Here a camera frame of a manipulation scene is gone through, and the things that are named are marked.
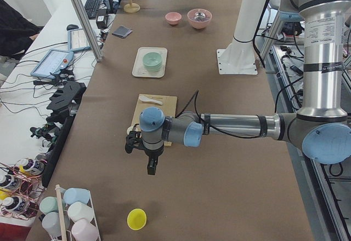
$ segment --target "blue joint cap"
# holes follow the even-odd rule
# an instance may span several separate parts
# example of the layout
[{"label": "blue joint cap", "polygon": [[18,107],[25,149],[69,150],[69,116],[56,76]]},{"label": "blue joint cap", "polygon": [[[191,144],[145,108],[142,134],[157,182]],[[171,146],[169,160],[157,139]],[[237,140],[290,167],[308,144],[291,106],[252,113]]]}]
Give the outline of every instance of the blue joint cap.
[{"label": "blue joint cap", "polygon": [[163,125],[165,115],[157,107],[148,107],[140,114],[139,121],[142,131],[154,131]]},{"label": "blue joint cap", "polygon": [[285,22],[301,22],[301,21],[303,21],[302,16],[300,16],[298,13],[293,13],[293,12],[285,12],[285,11],[279,10],[279,17],[280,17],[281,21],[285,21]]},{"label": "blue joint cap", "polygon": [[198,147],[201,142],[203,126],[200,123],[191,122],[184,133],[184,145]]},{"label": "blue joint cap", "polygon": [[327,123],[310,131],[302,142],[302,151],[322,164],[342,162],[351,155],[351,128],[342,123]]}]

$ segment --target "black jacket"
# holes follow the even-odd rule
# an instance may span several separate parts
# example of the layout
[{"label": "black jacket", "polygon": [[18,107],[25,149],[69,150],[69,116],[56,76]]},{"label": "black jacket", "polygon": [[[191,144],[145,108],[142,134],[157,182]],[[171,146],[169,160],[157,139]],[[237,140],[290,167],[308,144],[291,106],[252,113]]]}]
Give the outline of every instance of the black jacket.
[{"label": "black jacket", "polygon": [[32,44],[29,38],[40,28],[26,20],[20,13],[0,0],[0,55],[11,56]]}]

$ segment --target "warning sticker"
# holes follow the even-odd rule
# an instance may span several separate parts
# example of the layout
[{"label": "warning sticker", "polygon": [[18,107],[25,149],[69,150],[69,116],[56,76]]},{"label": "warning sticker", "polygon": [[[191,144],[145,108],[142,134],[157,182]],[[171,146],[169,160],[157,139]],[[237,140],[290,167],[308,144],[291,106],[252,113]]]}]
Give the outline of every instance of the warning sticker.
[{"label": "warning sticker", "polygon": [[341,43],[342,16],[310,21],[305,25],[305,47]]}]

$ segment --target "mouse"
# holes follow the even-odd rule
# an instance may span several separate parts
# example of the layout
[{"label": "mouse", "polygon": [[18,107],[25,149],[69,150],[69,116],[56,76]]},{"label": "mouse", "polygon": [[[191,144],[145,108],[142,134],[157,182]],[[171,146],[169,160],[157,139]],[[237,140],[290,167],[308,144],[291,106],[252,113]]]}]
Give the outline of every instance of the mouse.
[{"label": "mouse", "polygon": [[79,26],[74,25],[74,24],[69,24],[66,29],[68,31],[68,30],[77,29],[77,28],[79,28]]}]

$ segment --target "small pink bowl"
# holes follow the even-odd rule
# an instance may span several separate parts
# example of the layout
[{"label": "small pink bowl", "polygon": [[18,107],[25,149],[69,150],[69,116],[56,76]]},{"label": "small pink bowl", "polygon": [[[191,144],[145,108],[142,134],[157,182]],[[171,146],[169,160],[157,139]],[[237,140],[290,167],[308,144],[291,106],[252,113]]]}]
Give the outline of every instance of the small pink bowl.
[{"label": "small pink bowl", "polygon": [[[204,21],[194,19],[195,14],[197,12],[202,12],[205,14],[206,18],[204,19]],[[212,14],[210,11],[208,11],[206,9],[196,8],[196,9],[192,9],[188,12],[188,22],[195,29],[205,28],[211,22],[211,19],[212,19]]]},{"label": "small pink bowl", "polygon": [[174,26],[179,24],[180,20],[182,19],[182,15],[177,12],[170,12],[165,16],[167,22]]}]

